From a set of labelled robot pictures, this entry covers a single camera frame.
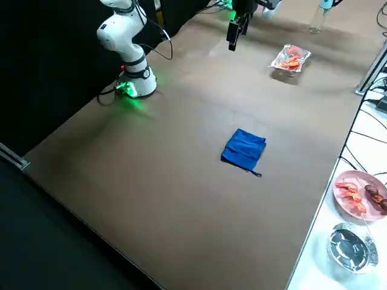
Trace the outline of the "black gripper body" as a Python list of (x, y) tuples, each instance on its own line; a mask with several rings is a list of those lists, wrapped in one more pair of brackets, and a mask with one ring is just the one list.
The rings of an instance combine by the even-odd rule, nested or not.
[(255, 0), (232, 0), (232, 8), (238, 15), (254, 13), (257, 9)]

